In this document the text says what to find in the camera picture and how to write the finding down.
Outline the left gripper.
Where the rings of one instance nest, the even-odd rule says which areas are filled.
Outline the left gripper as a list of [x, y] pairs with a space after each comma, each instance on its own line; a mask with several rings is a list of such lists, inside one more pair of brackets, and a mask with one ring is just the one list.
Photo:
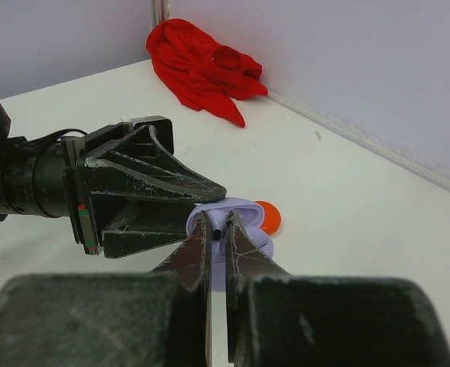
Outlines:
[[[107, 125], [82, 137], [61, 138], [66, 164], [63, 190], [77, 243], [87, 255], [124, 258], [182, 242], [194, 203], [225, 198], [220, 184], [173, 155], [172, 125]], [[101, 231], [90, 194], [129, 202]]]

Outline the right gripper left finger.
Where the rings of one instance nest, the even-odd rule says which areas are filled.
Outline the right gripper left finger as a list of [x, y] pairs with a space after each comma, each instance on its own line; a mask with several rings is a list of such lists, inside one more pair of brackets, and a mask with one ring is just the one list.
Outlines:
[[209, 366], [212, 231], [144, 273], [30, 274], [0, 290], [0, 366]]

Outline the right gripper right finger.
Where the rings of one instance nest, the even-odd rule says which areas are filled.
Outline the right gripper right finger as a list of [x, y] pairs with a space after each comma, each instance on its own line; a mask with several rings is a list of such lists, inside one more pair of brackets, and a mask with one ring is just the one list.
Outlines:
[[236, 366], [450, 366], [432, 302], [403, 278], [294, 276], [228, 242], [228, 360]]

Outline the purple earbud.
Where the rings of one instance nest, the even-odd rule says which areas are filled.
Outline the purple earbud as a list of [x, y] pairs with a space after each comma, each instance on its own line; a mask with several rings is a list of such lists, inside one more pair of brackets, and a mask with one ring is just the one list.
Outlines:
[[221, 242], [225, 239], [230, 226], [231, 214], [220, 209], [214, 209], [209, 211], [208, 215], [211, 220], [212, 240]]

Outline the orange charging case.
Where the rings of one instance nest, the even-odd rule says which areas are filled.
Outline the orange charging case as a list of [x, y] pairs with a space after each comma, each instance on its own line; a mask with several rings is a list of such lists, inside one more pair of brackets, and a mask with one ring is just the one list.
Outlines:
[[264, 210], [264, 220], [261, 224], [261, 229], [268, 235], [274, 235], [281, 227], [282, 216], [278, 208], [263, 200], [257, 200], [256, 203]]

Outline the purple charging case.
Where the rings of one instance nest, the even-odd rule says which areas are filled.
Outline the purple charging case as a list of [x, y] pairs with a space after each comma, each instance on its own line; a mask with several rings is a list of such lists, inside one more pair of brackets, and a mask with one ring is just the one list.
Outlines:
[[212, 240], [212, 290], [223, 293], [226, 285], [225, 251], [228, 242], [234, 240], [246, 245], [249, 252], [259, 248], [269, 258], [274, 255], [274, 242], [272, 235], [268, 235], [261, 229], [264, 220], [262, 207], [256, 201], [236, 197], [227, 197], [215, 203], [203, 203], [196, 206], [187, 219], [186, 233], [189, 235], [193, 231], [195, 217], [201, 212], [207, 214], [211, 228], [208, 212], [214, 209], [220, 209], [231, 214], [231, 223], [225, 239], [221, 242]]

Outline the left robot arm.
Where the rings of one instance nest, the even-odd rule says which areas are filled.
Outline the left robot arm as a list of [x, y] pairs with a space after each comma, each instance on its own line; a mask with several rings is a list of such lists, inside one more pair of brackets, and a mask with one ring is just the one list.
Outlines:
[[88, 255], [123, 258], [182, 241], [195, 205], [226, 195], [175, 158], [162, 116], [34, 140], [10, 136], [10, 126], [0, 103], [0, 222], [67, 217]]

